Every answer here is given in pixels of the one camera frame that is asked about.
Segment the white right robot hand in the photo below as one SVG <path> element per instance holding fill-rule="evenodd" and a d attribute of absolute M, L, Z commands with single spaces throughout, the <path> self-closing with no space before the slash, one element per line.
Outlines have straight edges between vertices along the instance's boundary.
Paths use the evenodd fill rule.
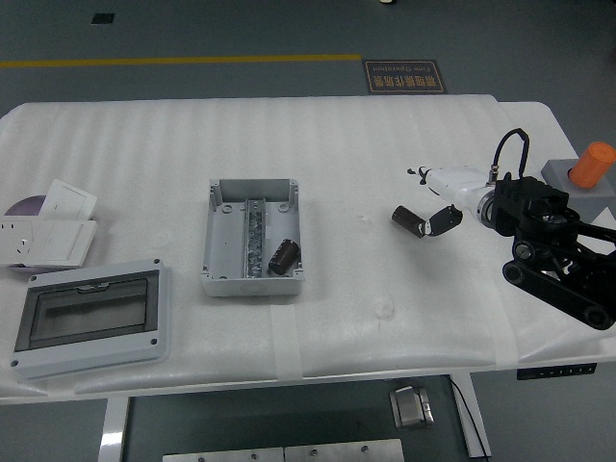
<path fill-rule="evenodd" d="M 479 221 L 494 195 L 494 187 L 487 184 L 486 175 L 470 167 L 419 167 L 407 173 L 420 178 L 420 184 L 439 196 L 446 207 L 428 219 L 409 212 L 405 226 L 419 238 L 437 237 L 458 226 L 465 211 Z"/>

